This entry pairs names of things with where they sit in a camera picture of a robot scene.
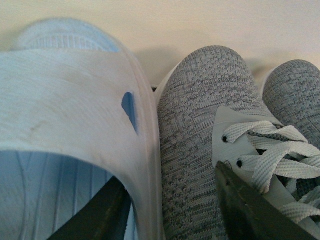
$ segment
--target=sneaker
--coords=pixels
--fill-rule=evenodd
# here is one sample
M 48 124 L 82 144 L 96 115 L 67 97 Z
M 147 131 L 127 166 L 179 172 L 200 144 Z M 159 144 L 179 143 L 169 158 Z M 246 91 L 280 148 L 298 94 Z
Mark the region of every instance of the sneaker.
M 285 125 L 320 148 L 320 71 L 305 60 L 288 61 L 265 78 L 262 99 Z
M 311 209 L 317 212 L 306 204 L 312 195 L 297 203 L 294 180 L 319 176 L 318 168 L 310 165 L 319 162 L 315 156 L 320 152 L 270 113 L 235 51 L 223 46 L 196 50 L 155 93 L 167 240 L 227 239 L 215 183 L 218 161 L 320 237 L 320 229 L 306 215 Z
M 115 175 L 133 202 L 124 238 L 162 240 L 156 105 L 130 51 L 54 18 L 0 58 L 0 238 L 47 239 Z

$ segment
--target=white wall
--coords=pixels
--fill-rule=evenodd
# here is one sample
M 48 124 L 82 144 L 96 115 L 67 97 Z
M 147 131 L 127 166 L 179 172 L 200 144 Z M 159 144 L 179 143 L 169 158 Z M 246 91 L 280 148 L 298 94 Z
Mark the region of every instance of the white wall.
M 236 50 L 259 82 L 291 59 L 320 67 L 319 13 L 319 0 L 2 0 L 0 51 L 33 21 L 72 17 L 122 41 L 153 84 L 207 45 Z

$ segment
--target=knit fabric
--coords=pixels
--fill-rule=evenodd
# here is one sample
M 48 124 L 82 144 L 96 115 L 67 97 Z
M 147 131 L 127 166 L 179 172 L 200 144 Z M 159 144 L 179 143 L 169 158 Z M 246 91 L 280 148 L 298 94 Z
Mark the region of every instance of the knit fabric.
M 288 61 L 267 78 L 262 99 L 283 124 L 295 126 L 320 148 L 320 71 L 304 60 Z
M 245 61 L 227 47 L 207 46 L 177 66 L 157 108 L 167 240 L 228 239 L 212 165 L 212 127 L 219 106 L 272 117 Z

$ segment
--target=eyelet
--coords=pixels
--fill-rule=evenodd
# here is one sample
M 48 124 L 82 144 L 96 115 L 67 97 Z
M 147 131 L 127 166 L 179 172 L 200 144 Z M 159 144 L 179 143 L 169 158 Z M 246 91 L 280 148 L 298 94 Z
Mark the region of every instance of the eyelet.
M 242 161 L 240 158 L 238 158 L 238 161 L 236 161 L 236 165 L 238 166 L 238 168 L 242 167 Z
M 221 140 L 222 140 L 224 143 L 227 143 L 227 142 L 228 142 L 228 141 L 227 141 L 227 137 L 226 137 L 225 135 L 222 135 Z

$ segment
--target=slide sandal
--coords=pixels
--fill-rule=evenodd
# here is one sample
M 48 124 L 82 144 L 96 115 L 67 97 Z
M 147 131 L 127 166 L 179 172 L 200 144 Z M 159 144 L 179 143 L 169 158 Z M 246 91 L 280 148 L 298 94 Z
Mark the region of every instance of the slide sandal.
M 0 236 L 49 238 L 114 175 L 132 202 L 124 239 L 163 239 L 156 104 L 135 57 L 53 18 L 0 58 Z

